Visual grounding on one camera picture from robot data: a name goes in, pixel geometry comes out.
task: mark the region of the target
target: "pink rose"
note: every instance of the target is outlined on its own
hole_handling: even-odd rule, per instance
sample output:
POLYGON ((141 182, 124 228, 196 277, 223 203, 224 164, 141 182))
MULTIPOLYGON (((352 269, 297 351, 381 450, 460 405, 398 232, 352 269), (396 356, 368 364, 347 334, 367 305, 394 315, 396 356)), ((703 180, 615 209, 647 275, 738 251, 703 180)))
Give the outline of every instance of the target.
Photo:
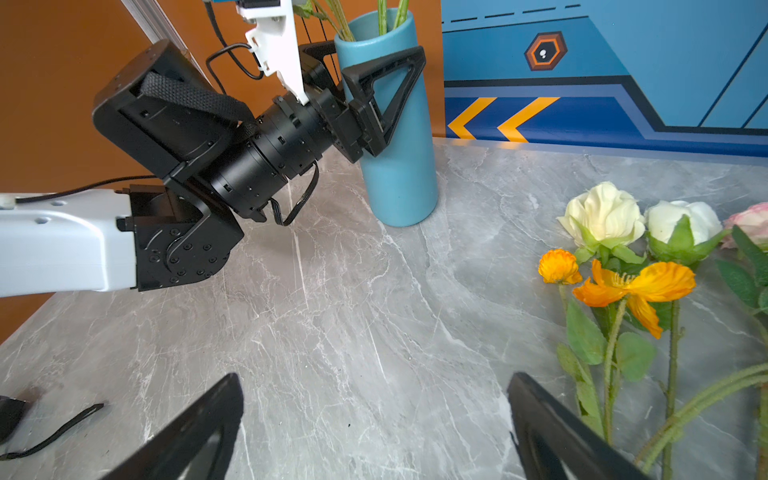
MULTIPOLYGON (((733 225, 741 227, 760 249, 768 251, 768 202, 753 205, 725 220, 726 228, 733 228, 733 225)), ((723 248, 736 248, 736 242, 731 235, 725 237, 723 248)))

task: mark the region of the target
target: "hexagon emblem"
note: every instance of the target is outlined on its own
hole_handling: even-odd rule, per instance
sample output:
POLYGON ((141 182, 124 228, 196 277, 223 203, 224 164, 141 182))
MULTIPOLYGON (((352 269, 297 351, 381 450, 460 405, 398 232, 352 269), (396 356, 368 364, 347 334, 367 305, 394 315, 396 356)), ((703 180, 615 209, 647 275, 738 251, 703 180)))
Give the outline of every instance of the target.
POLYGON ((551 70, 568 53, 561 31, 551 31, 536 35, 525 51, 525 60, 531 70, 551 70))

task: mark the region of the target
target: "black cable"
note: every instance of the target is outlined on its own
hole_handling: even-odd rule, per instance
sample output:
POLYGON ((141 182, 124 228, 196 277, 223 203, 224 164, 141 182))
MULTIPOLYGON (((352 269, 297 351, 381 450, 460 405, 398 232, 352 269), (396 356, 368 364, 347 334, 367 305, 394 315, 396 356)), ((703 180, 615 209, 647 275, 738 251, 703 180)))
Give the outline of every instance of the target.
POLYGON ((100 187, 102 185, 113 184, 115 182, 122 182, 126 180, 144 180, 147 178, 157 178, 154 175, 134 175, 133 177, 118 177, 110 178, 109 180, 102 180, 95 184, 86 185, 85 187, 75 188, 73 190, 67 190, 59 194, 38 195, 37 197, 20 197, 16 199, 17 204, 31 204, 32 202, 42 202, 44 200, 53 200, 54 198, 66 197, 67 195, 79 194, 91 188, 100 187))
POLYGON ((60 436, 64 435, 67 430, 71 429, 78 423, 82 422, 89 416, 93 415, 94 413, 98 412, 99 410, 104 408, 103 403, 96 403, 94 405, 89 406, 82 412, 78 413, 72 420, 69 422, 66 422, 64 425, 61 426, 59 430, 56 430, 56 432, 43 440, 42 442, 38 443, 34 447, 32 447, 29 450, 24 450, 23 452, 9 452, 5 453, 4 455, 0 455, 0 461, 2 460, 13 460, 14 458, 24 458, 29 457, 30 455, 40 452, 42 449, 53 443, 56 439, 58 439, 60 436))
POLYGON ((315 166, 315 173, 312 175, 312 180, 310 181, 310 184, 307 185, 306 190, 304 191, 304 195, 302 195, 299 201, 296 202, 296 206, 293 208, 293 210, 290 211, 288 217, 286 217, 285 220, 283 220, 283 214, 280 213, 280 204, 278 204, 277 200, 274 198, 270 198, 270 203, 272 204, 272 213, 275 216, 275 223, 278 225, 288 227, 293 222, 293 219, 296 218, 296 215, 299 214, 299 211, 302 209, 304 204, 306 204, 306 202, 310 199, 312 192, 315 191, 315 187, 317 187, 317 181, 320 179, 320 170, 317 167, 317 161, 312 162, 312 164, 315 166))
POLYGON ((304 24, 304 31, 306 32, 306 39, 312 43, 312 38, 310 37, 310 30, 306 27, 306 22, 304 21, 304 17, 301 17, 301 22, 304 24))
POLYGON ((224 55, 225 53, 231 52, 235 48, 248 48, 250 50, 250 45, 248 45, 247 43, 233 43, 232 45, 227 45, 226 47, 220 49, 219 51, 217 51, 216 53, 212 54, 210 57, 206 58, 206 60, 205 60, 205 66, 208 67, 208 71, 210 72, 210 76, 214 78, 216 83, 219 85, 219 88, 221 89, 221 93, 225 94, 225 95, 227 94, 227 91, 224 90, 224 86, 221 84, 221 81, 219 80, 219 78, 214 73, 214 70, 210 67, 210 63, 213 60, 216 60, 217 58, 219 58, 221 55, 224 55))
MULTIPOLYGON (((315 12, 319 12, 317 5, 315 5, 315 12)), ((323 26, 323 20, 318 17, 317 21, 320 22, 320 28, 323 30, 323 38, 328 41, 328 35, 326 34, 326 28, 323 26)), ((339 75, 339 69, 336 68, 336 61, 333 60, 333 55, 331 55, 331 63, 333 64, 333 71, 336 73, 336 81, 341 82, 341 75, 339 75)))
MULTIPOLYGON (((219 41, 221 42, 221 46, 226 47, 227 42, 224 40, 224 36, 221 34, 221 30, 219 29, 219 22, 216 21, 216 14, 214 13, 214 7, 210 2, 204 1, 203 3, 205 4, 205 12, 208 14, 208 20, 210 20, 210 26, 214 28, 214 33, 219 38, 219 41)), ((252 74, 243 66, 243 64, 240 63, 240 60, 237 59, 234 53, 229 52, 229 54, 232 60, 235 62, 235 65, 240 67, 240 70, 242 70, 244 74, 248 75, 253 80, 261 80, 262 78, 264 78, 263 71, 260 71, 258 75, 252 74)), ((261 63, 259 63, 259 59, 256 57, 256 54, 251 52, 251 55, 253 55, 253 60, 256 61, 256 65, 258 65, 259 68, 261 68, 261 63)))

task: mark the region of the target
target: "blue vase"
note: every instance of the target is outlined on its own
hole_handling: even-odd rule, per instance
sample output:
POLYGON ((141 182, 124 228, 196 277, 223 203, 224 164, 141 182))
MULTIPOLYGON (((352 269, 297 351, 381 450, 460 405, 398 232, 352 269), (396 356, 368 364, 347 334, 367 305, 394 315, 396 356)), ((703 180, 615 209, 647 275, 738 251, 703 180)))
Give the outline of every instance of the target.
MULTIPOLYGON (((387 11, 389 28, 395 24, 397 9, 387 11)), ((413 15, 405 23, 379 35, 379 17, 371 12, 349 23, 356 41, 334 39, 341 68, 389 55, 418 45, 413 15)), ((374 83, 374 96, 381 111, 386 110, 406 76, 405 69, 374 83)), ((351 98, 344 87, 347 100, 351 98)), ((429 122, 424 76, 406 102, 392 142, 378 157, 367 151, 360 159, 368 200, 376 218, 392 227, 414 225, 429 216, 437 205, 437 173, 432 125, 429 122)))

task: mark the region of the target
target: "orange wall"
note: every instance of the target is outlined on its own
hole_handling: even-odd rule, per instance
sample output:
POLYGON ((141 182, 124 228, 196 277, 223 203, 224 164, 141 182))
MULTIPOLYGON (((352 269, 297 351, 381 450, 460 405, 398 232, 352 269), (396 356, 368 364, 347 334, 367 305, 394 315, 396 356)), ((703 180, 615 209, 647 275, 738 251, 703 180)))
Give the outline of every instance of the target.
MULTIPOLYGON (((205 59, 208 55, 221 48, 205 13, 203 3, 191 0, 159 0, 165 15, 179 32, 187 44, 197 63, 205 70, 205 59)), ((364 13, 376 10, 376 0, 341 0, 346 17, 350 21, 364 13)), ((389 0, 390 7, 397 6, 397 0, 389 0)), ((424 70, 424 80, 429 98, 429 116, 432 120, 432 133, 438 137, 445 136, 445 91, 442 76, 442 27, 440 20, 440 0, 412 0, 409 4, 416 21, 416 31, 419 43, 427 55, 427 66, 424 70)), ((245 32, 253 26, 243 22, 235 12, 234 3, 214 3, 216 19, 219 22, 224 39, 228 43, 245 41, 245 32)), ((296 33, 299 43, 308 43, 301 19, 296 20, 296 33)), ((323 31, 316 18, 306 20, 307 29, 313 41, 323 40, 323 31)), ((326 33, 332 39, 335 32, 326 23, 326 33)), ((236 55, 252 72, 257 71, 253 57, 244 51, 236 50, 236 55)), ((272 104, 272 98, 285 94, 285 89, 277 80, 276 75, 265 77, 259 81, 248 78, 227 57, 218 58, 213 62, 214 71, 219 76, 227 93, 248 104, 254 114, 266 110, 272 104)))
MULTIPOLYGON (((3 2, 0 192, 146 174, 94 129, 91 109, 96 93, 149 43, 119 0, 3 2)), ((0 342, 49 296, 0 298, 0 342)))

